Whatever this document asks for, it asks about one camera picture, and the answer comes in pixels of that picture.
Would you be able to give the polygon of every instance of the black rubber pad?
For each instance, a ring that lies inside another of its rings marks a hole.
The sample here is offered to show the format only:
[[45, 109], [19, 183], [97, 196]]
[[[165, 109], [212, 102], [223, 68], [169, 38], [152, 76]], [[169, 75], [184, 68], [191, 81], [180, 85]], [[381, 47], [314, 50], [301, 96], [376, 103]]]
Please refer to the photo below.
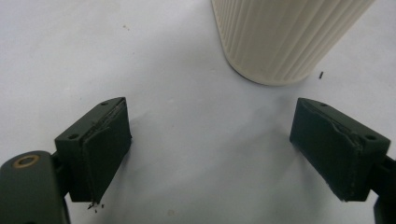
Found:
[[368, 174], [385, 159], [390, 141], [321, 102], [300, 98], [290, 141], [342, 201], [365, 201]]

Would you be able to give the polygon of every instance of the cream cylindrical object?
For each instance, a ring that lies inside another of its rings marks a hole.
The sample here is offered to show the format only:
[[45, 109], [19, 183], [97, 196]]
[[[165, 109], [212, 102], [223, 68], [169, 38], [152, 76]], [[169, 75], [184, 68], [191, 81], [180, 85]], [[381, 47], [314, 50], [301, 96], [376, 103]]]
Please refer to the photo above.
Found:
[[224, 53], [242, 76], [306, 78], [374, 0], [212, 0]]

